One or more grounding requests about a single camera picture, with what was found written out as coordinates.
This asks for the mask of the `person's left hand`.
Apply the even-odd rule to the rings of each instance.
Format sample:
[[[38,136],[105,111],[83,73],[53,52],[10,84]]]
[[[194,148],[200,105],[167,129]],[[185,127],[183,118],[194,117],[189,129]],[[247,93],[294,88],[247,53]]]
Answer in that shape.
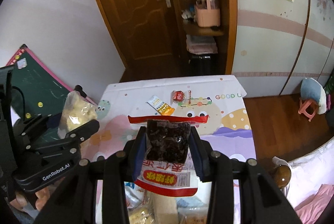
[[[11,200],[9,204],[18,211],[41,211],[50,199],[50,196],[54,193],[55,189],[56,188],[54,186],[47,186],[34,194],[16,191],[14,200]]]

